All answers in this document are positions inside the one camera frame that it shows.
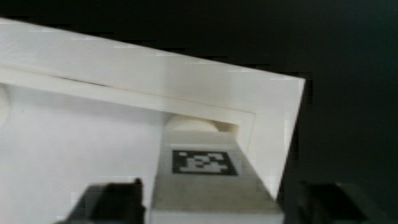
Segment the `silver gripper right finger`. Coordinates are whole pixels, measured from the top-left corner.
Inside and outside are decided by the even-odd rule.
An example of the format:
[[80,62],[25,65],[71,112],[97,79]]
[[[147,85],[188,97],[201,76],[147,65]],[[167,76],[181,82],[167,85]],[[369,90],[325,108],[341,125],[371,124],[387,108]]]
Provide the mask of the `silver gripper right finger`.
[[355,184],[300,181],[282,190],[284,224],[394,224]]

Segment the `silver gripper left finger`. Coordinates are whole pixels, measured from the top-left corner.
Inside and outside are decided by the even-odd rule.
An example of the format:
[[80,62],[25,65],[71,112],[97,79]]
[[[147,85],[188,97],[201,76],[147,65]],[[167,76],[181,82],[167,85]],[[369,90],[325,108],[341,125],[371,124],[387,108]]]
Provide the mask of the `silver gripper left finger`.
[[57,224],[145,224],[144,184],[94,184],[87,187],[71,213]]

